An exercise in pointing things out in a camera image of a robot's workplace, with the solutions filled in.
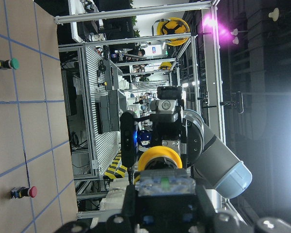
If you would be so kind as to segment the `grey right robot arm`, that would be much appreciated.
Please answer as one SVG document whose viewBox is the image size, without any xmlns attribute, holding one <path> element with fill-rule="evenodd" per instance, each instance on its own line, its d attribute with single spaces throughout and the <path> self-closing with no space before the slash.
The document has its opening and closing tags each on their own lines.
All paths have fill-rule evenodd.
<svg viewBox="0 0 291 233">
<path fill-rule="evenodd" d="M 232 199 L 247 189 L 252 173 L 209 128 L 194 110 L 184 109 L 182 87 L 157 88 L 157 100 L 150 103 L 152 132 L 150 145 L 167 147 L 186 155 L 185 167 L 194 166 L 221 196 Z"/>
</svg>

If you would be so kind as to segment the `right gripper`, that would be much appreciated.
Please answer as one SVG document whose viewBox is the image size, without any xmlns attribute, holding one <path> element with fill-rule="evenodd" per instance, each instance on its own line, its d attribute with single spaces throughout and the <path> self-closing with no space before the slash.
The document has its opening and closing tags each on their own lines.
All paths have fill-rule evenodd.
<svg viewBox="0 0 291 233">
<path fill-rule="evenodd" d="M 173 149 L 184 164 L 184 125 L 182 112 L 184 100 L 181 86 L 157 88 L 157 100 L 150 103 L 152 133 L 150 146 L 165 146 Z"/>
</svg>

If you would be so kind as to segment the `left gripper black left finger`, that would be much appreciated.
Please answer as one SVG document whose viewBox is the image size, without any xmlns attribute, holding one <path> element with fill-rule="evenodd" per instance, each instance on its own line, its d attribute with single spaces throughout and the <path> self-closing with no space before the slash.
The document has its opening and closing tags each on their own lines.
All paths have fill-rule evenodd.
<svg viewBox="0 0 291 233">
<path fill-rule="evenodd" d="M 124 218 L 155 218 L 155 196 L 140 196 L 134 185 L 128 185 L 121 216 Z"/>
</svg>

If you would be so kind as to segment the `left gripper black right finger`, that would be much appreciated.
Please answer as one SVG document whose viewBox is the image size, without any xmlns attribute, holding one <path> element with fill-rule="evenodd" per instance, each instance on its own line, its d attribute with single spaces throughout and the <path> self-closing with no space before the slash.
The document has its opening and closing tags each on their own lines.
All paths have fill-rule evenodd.
<svg viewBox="0 0 291 233">
<path fill-rule="evenodd" d="M 160 197 L 160 211 L 167 218 L 212 218 L 213 205 L 203 186 L 196 186 L 193 194 Z"/>
</svg>

